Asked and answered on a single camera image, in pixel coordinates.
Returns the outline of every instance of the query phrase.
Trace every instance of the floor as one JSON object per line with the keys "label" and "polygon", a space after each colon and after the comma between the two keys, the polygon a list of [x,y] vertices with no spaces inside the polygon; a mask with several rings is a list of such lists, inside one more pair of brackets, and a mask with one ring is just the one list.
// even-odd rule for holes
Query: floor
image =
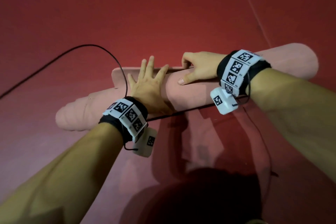
{"label": "floor", "polygon": [[[336,91],[334,0],[0,3],[0,92],[61,52],[86,43],[104,46],[122,66],[139,66],[150,55],[158,66],[179,66],[186,51],[260,51],[303,43],[319,58],[312,82]],[[57,128],[55,113],[76,98],[111,88],[116,66],[100,50],[77,50],[1,100],[0,200],[85,134]],[[256,109],[253,103],[246,108]],[[249,139],[237,115],[221,116],[211,107],[152,122],[162,138],[153,155],[145,159],[122,151],[82,223],[163,223],[168,212],[176,213],[169,215],[173,219],[184,216],[187,223],[200,220],[204,212],[220,214],[225,222],[261,209],[269,223],[336,222],[335,184],[262,113],[253,114],[257,127],[270,128],[262,137],[278,177],[272,176],[268,193],[261,185],[268,180],[257,176],[263,170],[255,156],[269,161],[266,149]],[[234,211],[235,205],[241,212]]]}

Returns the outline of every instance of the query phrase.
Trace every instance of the pink rolled mat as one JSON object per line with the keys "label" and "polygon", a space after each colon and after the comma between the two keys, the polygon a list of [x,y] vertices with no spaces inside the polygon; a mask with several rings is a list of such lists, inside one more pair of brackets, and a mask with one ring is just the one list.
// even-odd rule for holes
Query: pink rolled mat
{"label": "pink rolled mat", "polygon": [[[303,79],[311,79],[318,70],[318,60],[315,53],[304,44],[286,44],[276,48],[257,52],[271,63],[274,69],[294,75]],[[124,73],[131,73],[135,80],[139,74],[139,67],[125,67]],[[166,75],[162,96],[169,101],[176,111],[184,111],[212,104],[210,92],[218,87],[218,80],[196,82],[180,86],[179,78],[193,70],[182,70],[181,67],[173,67]],[[70,131],[83,131],[92,129],[98,124],[102,113],[115,100],[125,96],[125,79],[120,68],[112,71],[114,88],[91,93],[89,96],[79,98],[75,102],[68,103],[56,114],[56,123],[59,128]],[[162,116],[162,114],[149,115],[148,118]]]}

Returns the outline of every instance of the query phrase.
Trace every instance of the person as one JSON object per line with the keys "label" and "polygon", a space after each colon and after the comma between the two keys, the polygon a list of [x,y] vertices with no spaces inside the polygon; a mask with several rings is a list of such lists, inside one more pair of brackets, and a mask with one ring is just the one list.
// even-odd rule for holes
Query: person
{"label": "person", "polygon": [[[182,65],[194,65],[183,85],[217,77],[225,55],[186,52]],[[168,65],[153,77],[154,57],[141,63],[138,81],[128,75],[131,96],[148,113],[173,111],[160,95]],[[251,99],[280,133],[336,181],[336,94],[308,81],[266,68],[251,80]],[[80,223],[98,195],[123,147],[120,131],[102,122],[32,176],[0,206],[0,223]]]}

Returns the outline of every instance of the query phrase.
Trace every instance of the person's left arm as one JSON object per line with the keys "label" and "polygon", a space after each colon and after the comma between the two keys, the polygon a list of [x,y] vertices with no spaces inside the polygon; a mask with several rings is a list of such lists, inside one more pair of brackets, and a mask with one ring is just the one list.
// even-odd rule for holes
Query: person's left arm
{"label": "person's left arm", "polygon": [[[153,78],[154,57],[141,64],[136,82],[129,75],[131,96],[143,103],[148,113],[171,110],[160,88],[168,66]],[[80,223],[98,195],[123,147],[119,130],[100,123],[32,178],[22,184],[0,206],[0,223]]]}

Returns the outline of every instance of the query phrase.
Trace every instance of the person's left hand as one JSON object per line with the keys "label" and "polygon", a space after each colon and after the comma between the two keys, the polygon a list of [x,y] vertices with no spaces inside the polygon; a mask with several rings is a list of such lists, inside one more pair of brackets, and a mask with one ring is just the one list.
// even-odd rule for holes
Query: person's left hand
{"label": "person's left hand", "polygon": [[131,85],[131,96],[143,103],[148,113],[163,113],[165,115],[173,113],[173,110],[166,105],[161,96],[161,86],[168,68],[169,65],[165,65],[153,78],[154,56],[151,56],[147,67],[146,60],[142,60],[137,82],[131,74],[128,74],[128,81]]}

